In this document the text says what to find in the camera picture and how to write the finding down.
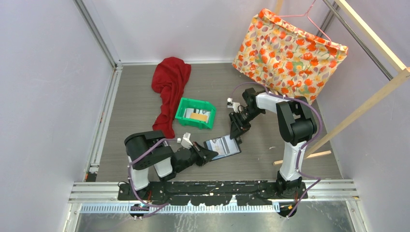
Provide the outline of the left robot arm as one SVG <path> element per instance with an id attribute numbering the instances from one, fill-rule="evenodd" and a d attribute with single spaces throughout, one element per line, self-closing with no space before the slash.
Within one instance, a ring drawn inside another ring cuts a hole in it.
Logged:
<path id="1" fill-rule="evenodd" d="M 188 132 L 176 139 L 165 138 L 161 130 L 135 133 L 125 139 L 124 145 L 129 160 L 130 194 L 137 200 L 148 194 L 151 166 L 160 181 L 168 181 L 193 165 L 204 166 L 218 155 L 191 141 Z"/>

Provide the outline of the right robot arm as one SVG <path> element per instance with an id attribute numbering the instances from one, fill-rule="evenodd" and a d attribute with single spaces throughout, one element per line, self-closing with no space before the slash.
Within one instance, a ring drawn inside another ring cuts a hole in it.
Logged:
<path id="1" fill-rule="evenodd" d="M 242 94 L 246 106 L 227 99 L 227 106 L 233 108 L 229 114 L 230 138 L 236 141 L 250 130 L 250 122 L 267 111 L 277 115 L 280 136 L 285 142 L 284 157 L 275 183 L 278 196 L 289 198 L 302 185 L 301 164 L 308 142 L 317 132 L 315 109 L 306 98 L 288 98 L 272 92 L 257 92 L 253 88 Z"/>

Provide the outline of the black card holder wallet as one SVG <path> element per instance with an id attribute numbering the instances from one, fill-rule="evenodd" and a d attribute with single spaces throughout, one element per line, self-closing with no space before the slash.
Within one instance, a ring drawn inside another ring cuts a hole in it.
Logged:
<path id="1" fill-rule="evenodd" d="M 216 160 L 219 160 L 219 159 L 227 158 L 227 157 L 229 157 L 229 156 L 233 156 L 233 155 L 236 155 L 236 154 L 241 153 L 241 148 L 240 148 L 239 143 L 238 143 L 238 141 L 237 141 L 236 139 L 230 139 L 230 136 L 229 136 L 229 135 L 225 135 L 225 136 L 222 136 L 222 137 L 220 137 L 220 138 L 223 139 L 223 143 L 224 143 L 224 148 L 225 148 L 226 154 L 224 154 L 224 155 L 219 155 L 219 154 L 218 154 L 216 157 L 214 157 L 214 158 L 212 159 L 212 161 L 216 161 Z M 209 144 L 209 141 L 210 141 L 210 140 L 205 141 L 205 142 L 204 142 L 204 146 L 205 146 L 206 148 L 208 148 L 209 150 L 211 150 L 211 146 L 210 146 L 210 144 Z"/>

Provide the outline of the green plastic bin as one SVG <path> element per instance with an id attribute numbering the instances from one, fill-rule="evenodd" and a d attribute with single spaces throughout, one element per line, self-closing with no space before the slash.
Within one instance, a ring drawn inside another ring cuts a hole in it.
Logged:
<path id="1" fill-rule="evenodd" d="M 182 126 L 213 129 L 216 107 L 208 101 L 181 98 L 175 119 Z"/>

